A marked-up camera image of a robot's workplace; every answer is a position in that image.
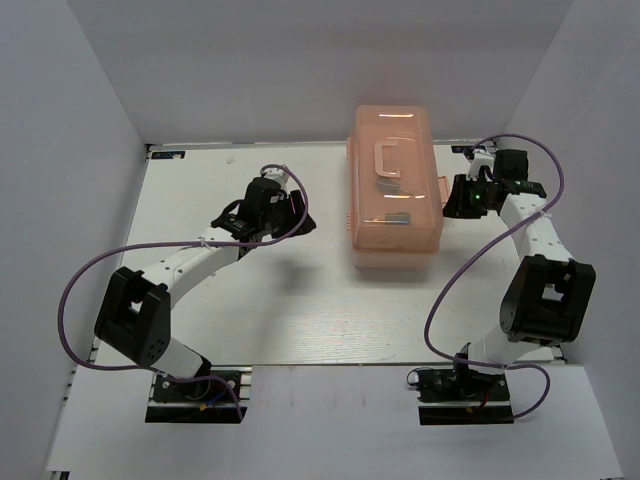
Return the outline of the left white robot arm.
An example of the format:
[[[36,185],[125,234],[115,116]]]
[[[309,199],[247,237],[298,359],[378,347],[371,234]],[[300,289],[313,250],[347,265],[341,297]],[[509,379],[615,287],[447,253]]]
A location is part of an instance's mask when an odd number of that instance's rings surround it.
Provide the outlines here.
[[[141,270],[119,268],[99,310],[97,338],[136,366],[177,378],[188,398],[205,396],[211,364],[173,338],[172,310],[192,289],[260,244],[315,229],[303,192],[289,189],[289,179],[283,167],[262,169],[243,198],[225,207],[194,244]]]

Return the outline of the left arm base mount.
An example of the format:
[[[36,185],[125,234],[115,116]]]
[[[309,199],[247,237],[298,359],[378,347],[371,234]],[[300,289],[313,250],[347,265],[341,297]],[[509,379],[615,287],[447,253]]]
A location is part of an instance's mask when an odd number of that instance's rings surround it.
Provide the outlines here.
[[[151,384],[145,422],[148,424],[220,424],[241,423],[236,405],[245,415],[250,402],[250,366],[227,366],[213,369],[234,391],[235,402],[228,389],[220,382],[207,380],[194,383],[176,383],[155,375]]]

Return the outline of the pink plastic tool box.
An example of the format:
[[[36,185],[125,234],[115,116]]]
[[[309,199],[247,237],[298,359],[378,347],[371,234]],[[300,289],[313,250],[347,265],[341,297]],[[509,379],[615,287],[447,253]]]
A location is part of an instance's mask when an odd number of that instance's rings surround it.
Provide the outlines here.
[[[422,269],[444,227],[428,113],[420,106],[360,105],[347,141],[348,228],[361,269]]]

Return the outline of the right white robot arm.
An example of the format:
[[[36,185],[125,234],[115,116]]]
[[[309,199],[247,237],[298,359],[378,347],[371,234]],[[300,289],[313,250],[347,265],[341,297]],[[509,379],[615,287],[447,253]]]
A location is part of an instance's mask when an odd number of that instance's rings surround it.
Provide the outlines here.
[[[510,231],[520,264],[499,308],[499,323],[465,345],[469,361],[453,371],[451,384],[472,399],[488,385],[487,375],[527,353],[576,339],[596,281],[592,265],[577,261],[560,240],[547,211],[544,187],[528,178],[524,150],[469,153],[467,173],[455,176],[443,214],[479,219],[494,211]]]

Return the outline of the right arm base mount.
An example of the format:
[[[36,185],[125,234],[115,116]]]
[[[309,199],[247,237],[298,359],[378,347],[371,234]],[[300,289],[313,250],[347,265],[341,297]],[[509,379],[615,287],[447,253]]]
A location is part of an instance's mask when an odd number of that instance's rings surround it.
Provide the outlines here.
[[[418,393],[421,426],[479,426],[514,423],[506,376],[478,374],[465,365],[419,367],[406,376]]]

